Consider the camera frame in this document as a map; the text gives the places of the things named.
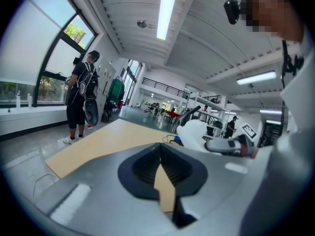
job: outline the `white sign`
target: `white sign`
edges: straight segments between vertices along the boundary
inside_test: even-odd
[[[253,128],[248,123],[242,124],[241,129],[244,131],[244,134],[247,135],[251,141],[255,140],[257,133],[253,130]]]

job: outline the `person wearing backpack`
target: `person wearing backpack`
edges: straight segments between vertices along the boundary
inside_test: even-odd
[[[83,137],[85,113],[83,110],[84,96],[80,92],[80,84],[85,79],[87,71],[94,71],[94,63],[99,59],[99,53],[97,51],[91,51],[88,54],[87,62],[80,62],[76,64],[73,69],[72,76],[66,80],[66,84],[72,86],[69,98],[66,102],[67,105],[67,120],[69,125],[70,135],[64,138],[65,144],[72,144]],[[79,126],[79,135],[75,137],[76,126]]]

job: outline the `black cap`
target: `black cap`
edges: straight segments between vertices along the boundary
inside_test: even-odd
[[[99,58],[99,52],[98,51],[93,50],[93,51],[89,52],[89,54],[92,55],[94,62],[96,62],[98,60],[98,58]]]

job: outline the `round ceiling fixture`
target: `round ceiling fixture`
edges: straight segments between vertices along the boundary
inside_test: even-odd
[[[139,20],[139,21],[137,22],[137,25],[138,25],[140,28],[145,28],[145,27],[147,27],[147,23],[146,23],[146,21],[144,21],[144,20]]]

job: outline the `shiny gray floor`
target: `shiny gray floor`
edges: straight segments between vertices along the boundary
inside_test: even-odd
[[[168,119],[131,107],[123,107],[119,113],[114,113],[112,121],[118,118],[165,132],[170,132],[173,127]],[[106,125],[99,122],[93,129],[86,129],[85,136]],[[58,181],[45,162],[69,146],[63,143],[66,136],[68,126],[61,125],[1,142],[0,165],[8,182],[31,201],[36,200],[44,190]]]

